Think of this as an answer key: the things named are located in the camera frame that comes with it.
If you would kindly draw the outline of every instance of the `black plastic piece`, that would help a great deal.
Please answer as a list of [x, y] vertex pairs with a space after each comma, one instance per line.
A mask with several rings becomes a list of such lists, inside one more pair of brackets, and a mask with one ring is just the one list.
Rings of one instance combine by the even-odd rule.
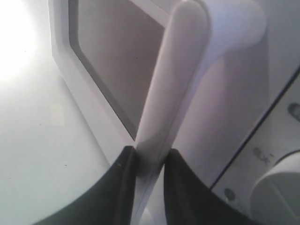
[[136, 170], [136, 151], [127, 146], [89, 191], [36, 225], [130, 225]]
[[165, 162], [164, 196], [168, 225], [257, 225], [215, 196], [174, 149]]

